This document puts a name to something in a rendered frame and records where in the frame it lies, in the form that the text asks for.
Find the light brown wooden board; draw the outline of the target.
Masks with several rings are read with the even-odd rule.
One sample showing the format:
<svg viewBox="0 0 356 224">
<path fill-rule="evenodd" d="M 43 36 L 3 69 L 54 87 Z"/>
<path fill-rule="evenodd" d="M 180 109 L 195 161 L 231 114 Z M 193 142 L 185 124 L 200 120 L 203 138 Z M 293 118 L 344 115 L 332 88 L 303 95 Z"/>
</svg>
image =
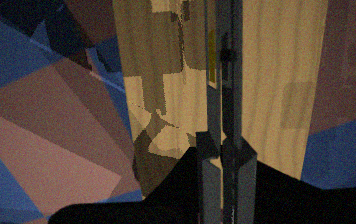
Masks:
<svg viewBox="0 0 356 224">
<path fill-rule="evenodd" d="M 207 130 L 204 0 L 112 0 L 142 200 Z M 328 0 L 243 0 L 242 136 L 301 179 Z"/>
</svg>

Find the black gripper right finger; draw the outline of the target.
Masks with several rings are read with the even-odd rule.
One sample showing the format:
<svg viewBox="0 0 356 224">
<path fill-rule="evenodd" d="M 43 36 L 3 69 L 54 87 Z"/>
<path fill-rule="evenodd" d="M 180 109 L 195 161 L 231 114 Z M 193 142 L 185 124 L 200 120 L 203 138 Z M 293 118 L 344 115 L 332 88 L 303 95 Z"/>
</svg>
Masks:
<svg viewBox="0 0 356 224">
<path fill-rule="evenodd" d="M 317 188 L 257 160 L 253 224 L 356 224 L 356 187 Z"/>
</svg>

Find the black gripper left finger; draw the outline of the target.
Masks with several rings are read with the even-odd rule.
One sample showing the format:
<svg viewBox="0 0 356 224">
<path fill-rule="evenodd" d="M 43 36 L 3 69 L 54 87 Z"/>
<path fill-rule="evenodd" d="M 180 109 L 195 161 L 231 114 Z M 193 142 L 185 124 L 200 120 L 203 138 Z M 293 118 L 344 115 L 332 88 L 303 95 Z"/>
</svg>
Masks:
<svg viewBox="0 0 356 224">
<path fill-rule="evenodd" d="M 199 224 L 196 147 L 142 201 L 67 205 L 48 224 Z"/>
</svg>

